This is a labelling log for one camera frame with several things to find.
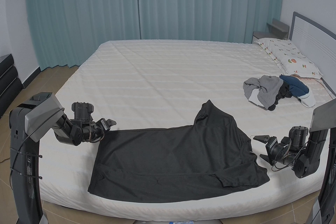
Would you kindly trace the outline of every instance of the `pile of clothes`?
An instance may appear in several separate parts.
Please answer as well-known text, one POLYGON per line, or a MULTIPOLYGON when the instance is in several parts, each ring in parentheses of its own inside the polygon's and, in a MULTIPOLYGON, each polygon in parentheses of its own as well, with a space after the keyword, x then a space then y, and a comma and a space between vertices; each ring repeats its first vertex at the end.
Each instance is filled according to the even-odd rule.
POLYGON ((280 75, 263 75, 261 78, 249 78, 244 81, 245 97, 252 103, 273 111, 282 98, 297 97, 305 107, 316 104, 312 91, 299 79, 280 75))

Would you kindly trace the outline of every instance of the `bed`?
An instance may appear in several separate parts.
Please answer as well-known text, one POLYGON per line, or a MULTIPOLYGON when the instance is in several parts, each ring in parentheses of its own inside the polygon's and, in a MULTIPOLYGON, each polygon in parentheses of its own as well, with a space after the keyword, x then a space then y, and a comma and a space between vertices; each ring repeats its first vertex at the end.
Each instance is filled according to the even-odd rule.
MULTIPOLYGON (((298 15, 294 14, 297 21, 293 19, 291 37, 303 44, 300 49, 305 54, 313 45, 304 39, 310 37, 309 27, 316 26, 298 15), (299 19, 304 21, 303 28, 299 19)), ((319 33, 315 38, 323 42, 324 35, 319 33)), ((325 72, 318 59, 311 60, 325 72)), ((292 126, 309 127, 314 108, 306 108, 292 97, 281 99, 270 112, 248 102, 242 88, 243 81, 250 77, 280 74, 277 65, 257 44, 108 41, 79 67, 56 96, 70 117, 73 102, 92 103, 93 118, 115 120, 114 129, 190 125, 201 105, 210 99, 219 109, 231 114, 248 136, 269 134, 281 139, 292 126)), ((330 81, 332 76, 327 73, 325 81, 330 81)), ((302 81, 313 91, 315 107, 334 97, 322 81, 302 81)), ((265 145, 260 142, 252 140, 252 148, 257 155, 265 154, 265 145)), ((268 168, 271 179, 258 188, 197 201, 145 204, 112 201, 87 192, 97 149, 98 144, 82 143, 78 147, 61 144, 50 130, 40 141, 41 199, 97 214, 145 221, 236 217, 273 209, 320 189, 328 155, 325 146, 318 170, 303 179, 298 179, 290 168, 272 172, 270 165, 258 157, 258 164, 268 168)))

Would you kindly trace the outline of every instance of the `gray headboard frame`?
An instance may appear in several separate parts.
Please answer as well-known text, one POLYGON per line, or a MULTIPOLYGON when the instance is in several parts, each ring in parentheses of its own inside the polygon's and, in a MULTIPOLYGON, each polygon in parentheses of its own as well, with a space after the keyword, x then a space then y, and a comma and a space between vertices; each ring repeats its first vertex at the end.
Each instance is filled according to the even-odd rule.
MULTIPOLYGON (((294 30, 294 24, 295 24, 295 18, 298 17, 306 22, 308 22, 309 24, 315 26, 316 28, 320 29, 321 31, 325 32, 327 35, 329 35, 330 37, 332 37, 333 39, 336 40, 336 34, 334 34, 333 32, 331 32, 330 30, 328 30, 327 28, 325 28, 324 26, 322 26, 321 24, 318 24, 317 22, 307 18, 306 16, 303 16, 297 12, 293 12, 293 19, 292 19, 292 26, 291 26, 291 31, 289 34, 289 39, 292 40, 292 36, 293 36, 293 30, 294 30)), ((331 89, 331 87, 327 84, 327 82, 322 78, 325 86, 336 96, 335 92, 331 89)))

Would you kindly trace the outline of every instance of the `gray nightstand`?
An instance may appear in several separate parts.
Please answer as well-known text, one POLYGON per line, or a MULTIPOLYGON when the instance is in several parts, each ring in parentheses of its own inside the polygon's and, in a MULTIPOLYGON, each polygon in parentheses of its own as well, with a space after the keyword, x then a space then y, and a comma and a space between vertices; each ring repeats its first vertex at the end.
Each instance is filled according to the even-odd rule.
POLYGON ((288 38, 289 26, 283 22, 273 19, 272 23, 267 23, 268 32, 253 32, 252 43, 260 38, 278 38, 285 39, 288 38))

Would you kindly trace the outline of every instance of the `black t-shirt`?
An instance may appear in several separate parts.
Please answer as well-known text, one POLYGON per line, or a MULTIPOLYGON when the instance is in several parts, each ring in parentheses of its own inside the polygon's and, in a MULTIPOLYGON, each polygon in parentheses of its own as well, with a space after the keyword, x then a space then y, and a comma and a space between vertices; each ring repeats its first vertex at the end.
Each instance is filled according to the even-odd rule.
POLYGON ((194 124, 109 131, 100 142, 88 191, 129 202, 218 197, 269 181, 251 140, 210 100, 194 124))

